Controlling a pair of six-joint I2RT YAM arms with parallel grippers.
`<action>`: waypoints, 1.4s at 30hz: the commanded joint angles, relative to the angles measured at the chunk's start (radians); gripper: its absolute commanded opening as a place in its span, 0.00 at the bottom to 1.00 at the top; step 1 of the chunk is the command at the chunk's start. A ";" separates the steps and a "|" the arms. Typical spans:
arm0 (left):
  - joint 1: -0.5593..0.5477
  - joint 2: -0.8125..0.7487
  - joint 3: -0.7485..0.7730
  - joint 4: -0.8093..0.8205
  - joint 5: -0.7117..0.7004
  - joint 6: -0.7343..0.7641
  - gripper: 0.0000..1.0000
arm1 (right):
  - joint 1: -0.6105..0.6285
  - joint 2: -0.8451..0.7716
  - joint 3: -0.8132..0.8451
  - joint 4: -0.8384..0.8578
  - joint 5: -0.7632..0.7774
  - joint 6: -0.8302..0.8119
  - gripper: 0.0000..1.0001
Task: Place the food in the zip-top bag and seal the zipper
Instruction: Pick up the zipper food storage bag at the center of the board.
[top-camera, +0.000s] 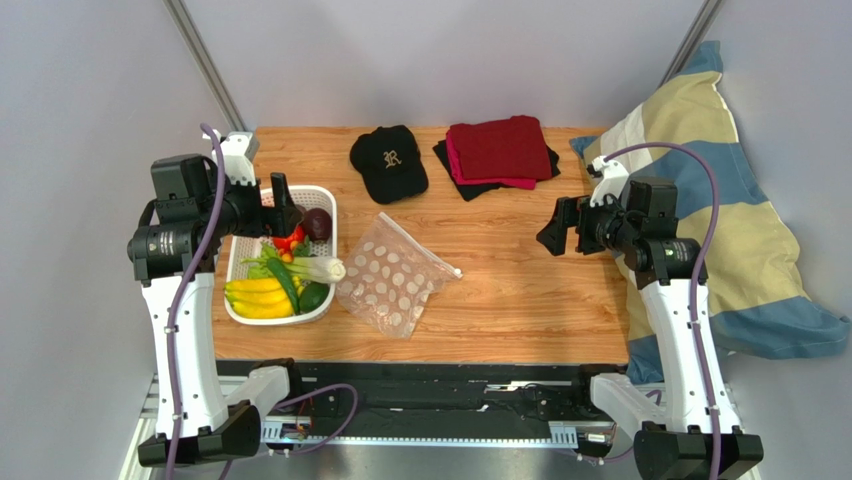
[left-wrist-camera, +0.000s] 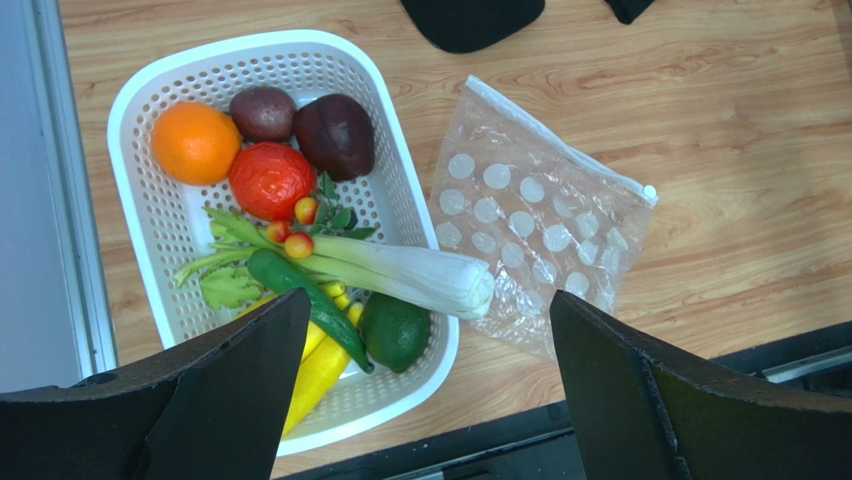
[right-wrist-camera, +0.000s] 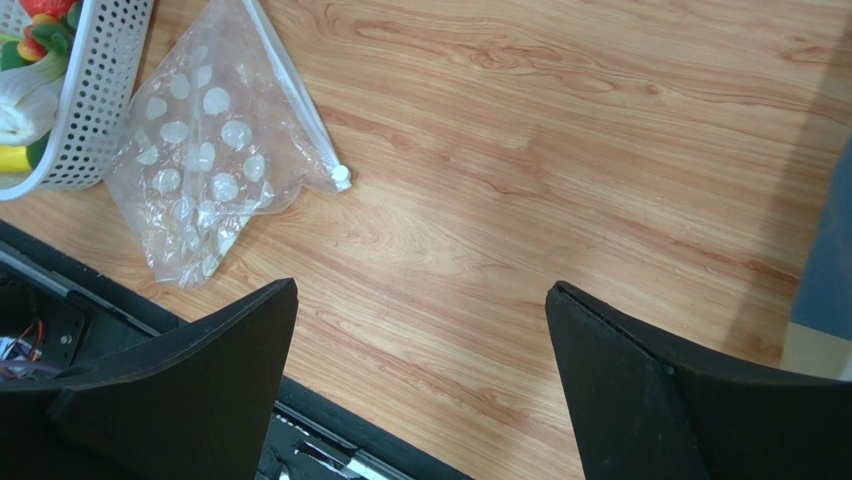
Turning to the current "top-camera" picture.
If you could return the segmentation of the clear polka dot zip bag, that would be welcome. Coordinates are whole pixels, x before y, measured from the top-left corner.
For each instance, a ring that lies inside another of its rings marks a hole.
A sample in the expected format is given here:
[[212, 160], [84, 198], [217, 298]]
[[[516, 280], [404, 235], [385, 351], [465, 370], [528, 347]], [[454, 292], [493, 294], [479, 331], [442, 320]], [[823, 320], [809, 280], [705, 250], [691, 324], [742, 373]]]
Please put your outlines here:
[[344, 261], [336, 299], [349, 313], [390, 338], [408, 339], [430, 296], [463, 277], [462, 270], [418, 243], [380, 213]]

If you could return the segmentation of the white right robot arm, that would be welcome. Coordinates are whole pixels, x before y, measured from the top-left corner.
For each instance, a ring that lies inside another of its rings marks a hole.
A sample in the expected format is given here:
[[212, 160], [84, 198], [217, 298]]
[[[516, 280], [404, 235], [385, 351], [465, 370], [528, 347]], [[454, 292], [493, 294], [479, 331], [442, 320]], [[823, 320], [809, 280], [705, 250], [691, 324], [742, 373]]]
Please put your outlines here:
[[656, 405], [622, 374], [592, 378], [592, 404], [633, 439], [644, 479], [739, 479], [764, 458], [759, 436], [741, 428], [725, 391], [709, 327], [701, 245], [677, 235], [678, 191], [670, 180], [631, 180], [622, 196], [556, 200], [537, 240], [564, 254], [570, 229], [577, 252], [610, 250], [625, 262], [655, 332], [665, 404]]

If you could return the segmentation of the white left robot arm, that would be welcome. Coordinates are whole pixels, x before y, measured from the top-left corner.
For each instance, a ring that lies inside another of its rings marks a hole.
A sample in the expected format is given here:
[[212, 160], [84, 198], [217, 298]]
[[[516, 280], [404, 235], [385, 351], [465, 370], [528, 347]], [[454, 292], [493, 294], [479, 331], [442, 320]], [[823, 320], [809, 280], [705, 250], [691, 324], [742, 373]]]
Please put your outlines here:
[[263, 361], [223, 394], [212, 335], [216, 258], [228, 235], [292, 233], [301, 220], [287, 179], [271, 176], [270, 206], [235, 165], [179, 155], [151, 166], [155, 197], [127, 246], [152, 323], [160, 403], [155, 432], [137, 448], [143, 467], [253, 456], [264, 416], [290, 390], [290, 359]]

